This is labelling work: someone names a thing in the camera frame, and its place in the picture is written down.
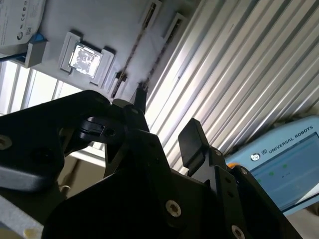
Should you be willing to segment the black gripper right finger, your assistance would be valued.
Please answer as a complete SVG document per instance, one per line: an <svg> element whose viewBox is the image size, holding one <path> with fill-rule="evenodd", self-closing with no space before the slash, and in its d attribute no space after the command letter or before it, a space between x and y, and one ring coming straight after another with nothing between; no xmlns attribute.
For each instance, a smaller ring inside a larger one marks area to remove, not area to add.
<svg viewBox="0 0 319 239"><path fill-rule="evenodd" d="M297 231L243 166L230 168L191 119L178 136L187 175L203 183L202 239L295 239Z"/></svg>

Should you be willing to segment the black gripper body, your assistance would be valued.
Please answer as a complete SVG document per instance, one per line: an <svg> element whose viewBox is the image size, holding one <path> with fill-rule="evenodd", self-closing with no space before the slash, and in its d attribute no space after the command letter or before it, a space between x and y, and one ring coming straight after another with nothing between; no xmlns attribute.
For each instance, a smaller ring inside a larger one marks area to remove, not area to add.
<svg viewBox="0 0 319 239"><path fill-rule="evenodd" d="M123 170L60 203L47 219L44 239L158 239L147 184Z"/></svg>

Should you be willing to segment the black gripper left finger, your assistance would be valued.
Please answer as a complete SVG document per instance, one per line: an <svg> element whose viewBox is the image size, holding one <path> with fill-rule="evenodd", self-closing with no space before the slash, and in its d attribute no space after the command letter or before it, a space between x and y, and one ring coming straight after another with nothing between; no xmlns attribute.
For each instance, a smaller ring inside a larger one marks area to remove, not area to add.
<svg viewBox="0 0 319 239"><path fill-rule="evenodd" d="M189 192L193 182L169 168L159 139L149 132L140 109L112 105L94 91L1 117L2 223L16 231L19 223L8 215L17 212L44 229L53 210L67 199L57 184L65 156L93 141L106 144L113 164L103 179L128 170L147 184L159 239L196 238L197 219Z"/></svg>

